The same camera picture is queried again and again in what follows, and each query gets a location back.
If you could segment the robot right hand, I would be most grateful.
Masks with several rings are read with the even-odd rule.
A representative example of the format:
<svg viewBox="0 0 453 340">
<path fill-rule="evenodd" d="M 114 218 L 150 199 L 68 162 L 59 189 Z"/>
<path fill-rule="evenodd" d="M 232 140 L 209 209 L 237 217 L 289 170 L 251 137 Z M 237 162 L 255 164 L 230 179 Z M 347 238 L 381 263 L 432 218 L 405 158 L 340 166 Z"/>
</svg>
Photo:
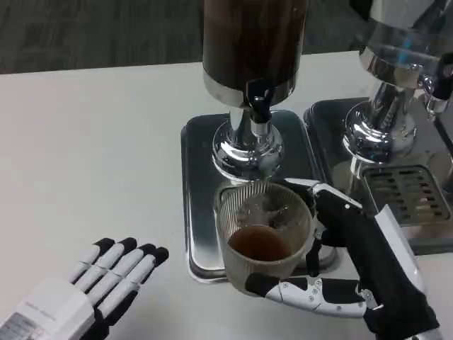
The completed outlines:
<svg viewBox="0 0 453 340">
<path fill-rule="evenodd" d="M 415 255 L 389 206 L 370 217 L 327 183 L 284 178 L 280 184 L 303 198 L 321 223 L 306 261 L 313 280 L 252 273 L 247 292 L 319 315 L 362 318 L 377 339 L 442 338 Z M 320 277 L 323 245 L 345 248 L 359 278 Z"/>
</svg>

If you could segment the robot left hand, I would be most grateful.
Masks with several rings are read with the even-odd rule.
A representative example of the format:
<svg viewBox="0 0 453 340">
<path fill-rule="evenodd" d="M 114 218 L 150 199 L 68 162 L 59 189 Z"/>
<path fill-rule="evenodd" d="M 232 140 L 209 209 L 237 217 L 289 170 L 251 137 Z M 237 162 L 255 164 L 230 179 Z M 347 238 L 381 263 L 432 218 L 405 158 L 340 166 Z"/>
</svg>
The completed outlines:
<svg viewBox="0 0 453 340">
<path fill-rule="evenodd" d="M 1 325 L 2 339 L 106 339 L 153 271 L 165 247 L 128 237 L 93 243 L 67 279 L 47 278 Z"/>
</svg>

